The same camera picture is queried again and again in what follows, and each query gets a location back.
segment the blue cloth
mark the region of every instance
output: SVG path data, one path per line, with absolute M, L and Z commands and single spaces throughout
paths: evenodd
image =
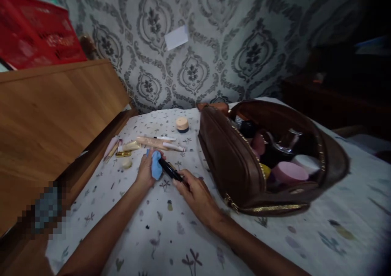
M 162 157 L 159 151 L 154 151 L 152 154 L 152 177 L 156 180 L 159 180 L 162 175 L 163 168 L 159 163 L 159 159 Z

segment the white paper note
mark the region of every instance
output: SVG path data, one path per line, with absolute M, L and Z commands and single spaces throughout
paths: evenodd
M 167 51 L 186 43 L 189 40 L 189 37 L 187 36 L 187 27 L 181 26 L 177 28 L 165 35 L 164 39 L 166 40 Z

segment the wooden headboard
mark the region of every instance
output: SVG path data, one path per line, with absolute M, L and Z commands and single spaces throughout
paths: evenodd
M 0 73 L 0 236 L 128 103 L 106 59 Z

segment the hand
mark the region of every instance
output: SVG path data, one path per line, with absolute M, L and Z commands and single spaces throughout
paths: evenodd
M 178 171 L 178 173 L 184 175 L 183 180 L 189 185 L 189 188 L 183 182 L 177 180 L 172 180 L 172 183 L 197 218 L 206 227 L 212 229 L 212 227 L 224 218 L 224 215 L 213 200 L 205 182 L 196 178 L 187 169 Z
M 151 188 L 156 182 L 156 180 L 152 177 L 152 154 L 154 151 L 159 151 L 162 158 L 166 160 L 166 156 L 164 156 L 162 151 L 151 148 L 148 153 L 149 155 L 147 156 L 144 154 L 141 158 L 136 178 L 136 182 L 139 182 L 142 185 L 147 185 L 148 188 Z

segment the patterned wallpaper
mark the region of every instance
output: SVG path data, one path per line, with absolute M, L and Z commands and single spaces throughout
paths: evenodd
M 58 0 L 142 112 L 277 96 L 309 49 L 346 39 L 363 0 Z M 189 42 L 164 35 L 187 25 Z

